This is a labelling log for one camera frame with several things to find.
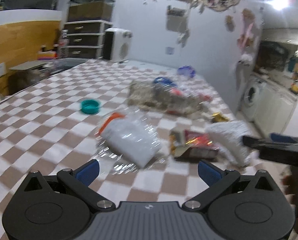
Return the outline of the white fluffy sheep toy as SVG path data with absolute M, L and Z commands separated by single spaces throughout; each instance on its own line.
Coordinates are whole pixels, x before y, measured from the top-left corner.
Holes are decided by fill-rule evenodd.
M 239 61 L 238 61 L 238 64 L 241 64 L 241 65 L 244 65 L 244 66 L 249 66 L 251 65 L 253 62 L 253 55 L 252 54 L 242 54 Z

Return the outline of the white washing machine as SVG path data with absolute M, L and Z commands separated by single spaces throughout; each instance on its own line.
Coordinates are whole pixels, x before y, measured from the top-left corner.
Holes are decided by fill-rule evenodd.
M 254 121 L 258 103 L 262 99 L 262 92 L 266 84 L 265 81 L 254 75 L 249 78 L 241 99 L 241 112 L 249 122 Z

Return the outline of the red snack wrapper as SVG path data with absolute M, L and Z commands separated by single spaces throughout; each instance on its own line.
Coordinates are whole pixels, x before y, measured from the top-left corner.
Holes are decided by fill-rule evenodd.
M 217 147 L 207 133 L 188 129 L 173 129 L 169 135 L 170 154 L 175 159 L 212 160 L 218 156 Z

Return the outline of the white kitchen cabinets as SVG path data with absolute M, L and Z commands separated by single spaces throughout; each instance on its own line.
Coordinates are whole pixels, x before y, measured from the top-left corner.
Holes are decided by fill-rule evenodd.
M 296 100 L 287 91 L 263 82 L 254 122 L 264 136 L 282 133 L 293 113 Z

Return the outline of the black white drawer cabinet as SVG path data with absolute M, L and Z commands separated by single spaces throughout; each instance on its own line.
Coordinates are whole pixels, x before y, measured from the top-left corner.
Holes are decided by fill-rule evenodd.
M 105 30 L 112 27 L 105 20 L 65 22 L 64 29 L 68 43 L 66 56 L 79 59 L 98 59 L 102 56 Z

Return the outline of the clear plastic bag orange top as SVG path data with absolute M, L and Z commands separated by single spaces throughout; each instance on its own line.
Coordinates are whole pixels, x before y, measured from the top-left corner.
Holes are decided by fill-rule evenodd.
M 104 115 L 95 130 L 100 165 L 111 174 L 152 168 L 165 161 L 157 129 L 146 113 L 135 107 L 118 108 Z

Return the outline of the white space heater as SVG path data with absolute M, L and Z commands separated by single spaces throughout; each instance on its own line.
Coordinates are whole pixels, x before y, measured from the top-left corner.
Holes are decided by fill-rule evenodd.
M 105 31 L 102 58 L 118 63 L 128 60 L 133 33 L 121 28 L 108 28 Z

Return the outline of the blue patterned pouch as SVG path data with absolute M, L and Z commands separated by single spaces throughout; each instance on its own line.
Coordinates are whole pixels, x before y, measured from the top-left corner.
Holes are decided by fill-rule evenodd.
M 194 78 L 196 75 L 196 71 L 192 66 L 182 66 L 178 68 L 177 74 L 189 78 Z

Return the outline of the white plastic trash bag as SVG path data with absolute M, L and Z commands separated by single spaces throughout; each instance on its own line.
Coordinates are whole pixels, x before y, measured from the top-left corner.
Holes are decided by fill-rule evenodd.
M 250 150 L 242 143 L 243 136 L 252 135 L 243 121 L 217 122 L 205 128 L 210 139 L 220 147 L 221 155 L 229 163 L 246 167 L 250 164 Z

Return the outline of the small wall shelf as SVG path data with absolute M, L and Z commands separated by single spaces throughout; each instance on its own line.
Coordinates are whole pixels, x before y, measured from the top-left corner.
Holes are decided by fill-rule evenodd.
M 166 28 L 169 31 L 185 33 L 187 30 L 188 11 L 177 7 L 167 6 Z

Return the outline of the brown white checkered blanket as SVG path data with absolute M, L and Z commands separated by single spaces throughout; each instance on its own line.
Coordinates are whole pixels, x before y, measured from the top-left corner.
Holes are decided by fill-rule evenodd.
M 158 76 L 174 77 L 175 71 L 144 63 L 117 65 L 93 60 L 45 79 L 0 104 L 0 239 L 6 238 L 3 211 L 27 173 L 35 169 L 56 174 L 94 158 L 100 119 L 126 106 L 132 80 L 150 81 Z M 87 99 L 100 102 L 99 113 L 81 112 L 81 102 Z M 127 174 L 111 174 L 102 164 L 99 177 L 90 187 L 115 203 L 183 203 L 206 189 L 206 184 L 199 179 L 195 165 L 170 157 L 169 132 L 173 128 L 202 132 L 207 122 L 159 112 L 147 116 L 158 131 L 165 161 Z

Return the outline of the teal plastic lid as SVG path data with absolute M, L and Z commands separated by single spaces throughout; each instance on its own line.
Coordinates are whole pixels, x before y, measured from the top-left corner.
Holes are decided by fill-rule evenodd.
M 99 113 L 101 104 L 97 100 L 87 99 L 81 102 L 81 112 L 84 114 L 94 115 Z

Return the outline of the gold candy wrapper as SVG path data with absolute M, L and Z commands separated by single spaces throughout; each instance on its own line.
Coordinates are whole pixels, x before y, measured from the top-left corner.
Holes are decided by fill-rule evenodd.
M 223 115 L 221 112 L 214 113 L 212 115 L 212 122 L 217 123 L 217 122 L 229 122 L 230 119 Z

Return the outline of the glass fish tank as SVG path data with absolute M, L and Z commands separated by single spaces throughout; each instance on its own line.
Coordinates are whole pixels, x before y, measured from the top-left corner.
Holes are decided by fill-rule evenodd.
M 110 22 L 114 0 L 70 0 L 68 22 L 105 20 Z

